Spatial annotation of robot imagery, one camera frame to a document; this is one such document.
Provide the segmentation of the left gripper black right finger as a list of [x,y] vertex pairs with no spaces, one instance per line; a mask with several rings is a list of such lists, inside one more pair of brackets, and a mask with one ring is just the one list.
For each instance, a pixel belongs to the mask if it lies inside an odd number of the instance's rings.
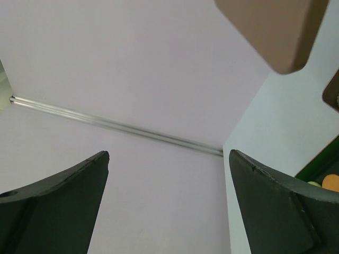
[[229,166],[251,253],[338,253],[338,193],[239,150]]

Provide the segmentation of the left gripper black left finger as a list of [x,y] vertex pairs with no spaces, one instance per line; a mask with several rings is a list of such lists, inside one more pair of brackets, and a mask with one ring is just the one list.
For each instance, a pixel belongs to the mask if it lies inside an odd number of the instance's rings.
[[1,194],[1,253],[87,253],[109,170],[101,151]]

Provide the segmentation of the square tin lid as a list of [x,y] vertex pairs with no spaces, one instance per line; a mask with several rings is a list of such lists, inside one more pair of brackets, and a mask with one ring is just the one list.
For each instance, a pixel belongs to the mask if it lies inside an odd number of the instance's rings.
[[329,2],[219,0],[221,13],[278,74],[307,63]]

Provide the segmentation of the round orange cookie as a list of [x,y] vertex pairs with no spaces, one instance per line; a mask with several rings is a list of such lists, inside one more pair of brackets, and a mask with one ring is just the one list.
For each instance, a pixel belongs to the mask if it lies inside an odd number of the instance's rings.
[[322,182],[322,188],[334,192],[339,192],[339,175],[336,174],[327,175]]

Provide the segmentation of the square cookie tin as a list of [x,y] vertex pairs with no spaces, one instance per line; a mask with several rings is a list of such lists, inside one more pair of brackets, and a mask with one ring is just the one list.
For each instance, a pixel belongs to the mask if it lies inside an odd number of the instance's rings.
[[338,112],[339,69],[325,87],[322,99],[325,104]]

